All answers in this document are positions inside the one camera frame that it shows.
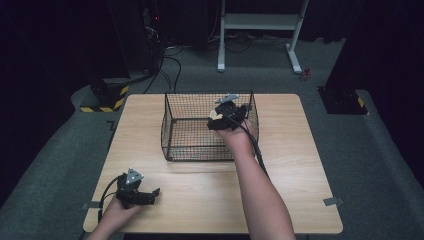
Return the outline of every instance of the person's right arm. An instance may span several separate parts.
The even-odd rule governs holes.
[[[287,207],[253,157],[248,135],[241,128],[219,130],[217,133],[234,156],[251,239],[296,239]]]

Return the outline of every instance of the wire basket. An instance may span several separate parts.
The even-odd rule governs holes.
[[[209,130],[207,123],[211,110],[219,104],[216,100],[228,93],[165,93],[165,114],[161,129],[161,146],[168,161],[228,161],[233,160],[222,138]],[[239,107],[247,106],[246,118],[259,138],[259,121],[252,91],[232,92]]]

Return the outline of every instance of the wooden table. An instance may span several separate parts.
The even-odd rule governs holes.
[[[299,234],[337,234],[343,225],[302,104],[294,94],[255,94],[259,147],[269,176]],[[164,95],[128,97],[93,201],[133,167],[145,177],[140,191],[161,188],[155,205],[135,217],[128,233],[248,233],[233,162],[168,162],[161,150]],[[89,209],[84,229],[97,225]]]

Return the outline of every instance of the person's left hand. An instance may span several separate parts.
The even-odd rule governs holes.
[[[108,239],[113,233],[125,226],[143,208],[144,206],[135,205],[129,209],[125,209],[121,201],[114,196],[103,213],[102,220],[90,234],[91,238],[89,239]]]

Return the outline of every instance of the person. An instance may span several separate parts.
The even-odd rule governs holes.
[[[248,121],[244,121],[242,125],[252,131]],[[290,214],[283,199],[252,155],[249,136],[240,127],[216,132],[224,139],[234,156],[250,238],[252,240],[296,239]],[[114,197],[105,210],[102,220],[87,239],[109,239],[142,209],[143,206],[124,209],[121,202]]]

